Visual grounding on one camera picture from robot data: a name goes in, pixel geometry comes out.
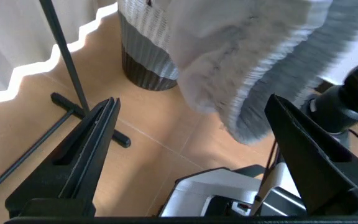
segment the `floor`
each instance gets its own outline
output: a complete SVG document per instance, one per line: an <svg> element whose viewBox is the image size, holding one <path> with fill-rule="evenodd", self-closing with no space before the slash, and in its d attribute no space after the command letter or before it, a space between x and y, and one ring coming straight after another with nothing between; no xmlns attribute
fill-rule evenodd
<svg viewBox="0 0 358 224"><path fill-rule="evenodd" d="M254 146L238 144L216 114L192 111L177 87L146 91L125 78L116 14L103 20L73 59L90 107L120 97L116 128L132 139L128 149L110 144L94 197L97 216L154 215L179 177L221 166L265 165L272 135ZM65 113L50 101L54 91L79 103L62 62L48 73L25 77L16 98L0 103L0 175ZM0 185L0 223L8 219L6 197L78 122L69 118ZM351 143L358 156L358 142Z"/></svg>

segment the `white curtain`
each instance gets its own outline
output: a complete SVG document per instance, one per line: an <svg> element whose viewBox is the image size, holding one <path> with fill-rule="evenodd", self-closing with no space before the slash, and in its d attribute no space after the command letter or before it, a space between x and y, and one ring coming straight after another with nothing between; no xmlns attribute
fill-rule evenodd
<svg viewBox="0 0 358 224"><path fill-rule="evenodd" d="M53 0L68 43L78 28L95 19L99 7L114 0ZM55 40L36 0L0 0L0 91L7 90L12 70L50 58Z"/></svg>

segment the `sunlight on floor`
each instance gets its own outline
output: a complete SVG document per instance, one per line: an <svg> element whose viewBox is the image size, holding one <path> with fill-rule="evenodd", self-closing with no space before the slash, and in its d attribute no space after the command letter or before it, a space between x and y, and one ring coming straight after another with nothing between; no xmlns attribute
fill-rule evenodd
<svg viewBox="0 0 358 224"><path fill-rule="evenodd" d="M117 12L117 3L98 9L96 19L80 27L78 40L67 44L70 52L80 50L85 45L86 35L96 30L101 19ZM50 58L45 62L36 62L29 65L16 67L11 75L7 90L0 91L0 102L12 100L16 97L23 77L51 71L58 63L60 51L57 44L53 45Z"/></svg>

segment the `black rod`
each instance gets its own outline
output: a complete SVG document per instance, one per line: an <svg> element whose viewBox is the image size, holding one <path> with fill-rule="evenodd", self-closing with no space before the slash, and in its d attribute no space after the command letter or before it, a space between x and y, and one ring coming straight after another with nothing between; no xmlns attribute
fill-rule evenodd
<svg viewBox="0 0 358 224"><path fill-rule="evenodd" d="M44 11L45 17L48 20L50 30L53 33L56 43L59 46L60 53L62 53L62 57L66 63L68 73L70 74L70 78L73 82L78 98L80 99L81 106L84 109L85 115L88 115L90 113L90 108L88 106L88 103L86 102L85 94L82 89L80 79L78 78L73 59L71 58L71 54L68 51L66 39L63 34L62 28L60 27L55 8L53 7L51 0L40 0L40 3L42 6L42 10Z"/></svg>
<svg viewBox="0 0 358 224"><path fill-rule="evenodd" d="M0 184L16 170L60 125L62 125L74 113L74 110L67 111L37 142L35 142L30 149L28 149L18 160L13 163L0 176Z"/></svg>

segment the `tripod leg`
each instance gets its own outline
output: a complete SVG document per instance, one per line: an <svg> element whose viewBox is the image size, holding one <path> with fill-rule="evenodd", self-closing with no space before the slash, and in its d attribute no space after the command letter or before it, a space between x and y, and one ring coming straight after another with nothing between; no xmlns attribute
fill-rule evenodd
<svg viewBox="0 0 358 224"><path fill-rule="evenodd" d="M59 107L67 111L73 110L73 115L77 118L83 119L85 117L85 113L79 105L71 102L59 93L52 93L50 97L52 99L52 102ZM111 139L117 142L122 147L127 148L131 146L131 139L117 130L114 130L114 134L112 135Z"/></svg>

